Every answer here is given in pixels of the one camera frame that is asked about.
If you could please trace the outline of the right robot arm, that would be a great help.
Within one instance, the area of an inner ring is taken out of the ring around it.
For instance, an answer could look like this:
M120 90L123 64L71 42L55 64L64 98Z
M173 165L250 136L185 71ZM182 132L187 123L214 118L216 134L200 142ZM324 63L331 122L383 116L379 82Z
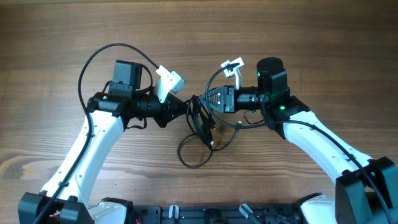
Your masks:
M235 85L206 88L200 96L210 113L260 111L267 126L305 151L335 185L335 197L315 194L298 205L304 223L397 223L397 166L373 159L323 125L310 108L290 94L279 58L258 61L257 86L243 87L241 58L221 64Z

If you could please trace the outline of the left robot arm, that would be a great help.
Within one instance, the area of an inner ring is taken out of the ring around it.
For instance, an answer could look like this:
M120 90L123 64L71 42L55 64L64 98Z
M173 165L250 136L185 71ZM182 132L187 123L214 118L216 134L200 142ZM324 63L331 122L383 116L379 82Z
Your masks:
M180 116L185 104L175 97L186 81L163 66L159 80L142 89L146 66L118 60L109 90L89 99L81 131L62 165L38 194L26 193L18 205L20 223L139 223L133 203L104 198L89 201L94 183L114 144L133 118L152 118L161 127Z

